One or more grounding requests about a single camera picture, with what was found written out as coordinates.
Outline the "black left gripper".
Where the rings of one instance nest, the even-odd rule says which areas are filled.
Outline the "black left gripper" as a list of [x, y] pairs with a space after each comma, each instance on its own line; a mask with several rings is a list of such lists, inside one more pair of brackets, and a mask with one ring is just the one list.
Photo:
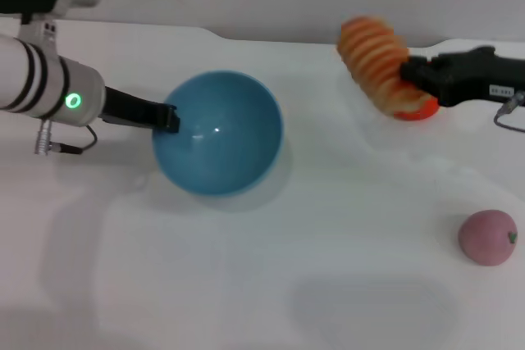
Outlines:
[[105, 88], [105, 103], [100, 118], [109, 124], [158, 129], [178, 133], [180, 118], [177, 107], [171, 104], [151, 102], [136, 96]]

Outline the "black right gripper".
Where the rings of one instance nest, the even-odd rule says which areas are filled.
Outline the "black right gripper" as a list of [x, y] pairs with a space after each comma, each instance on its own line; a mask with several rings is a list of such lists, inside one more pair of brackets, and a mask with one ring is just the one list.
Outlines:
[[472, 100], [505, 102], [524, 91], [524, 60], [501, 57], [490, 46], [441, 53], [429, 63], [425, 57], [409, 57], [401, 63], [399, 76], [421, 90], [427, 64], [426, 92], [442, 107]]

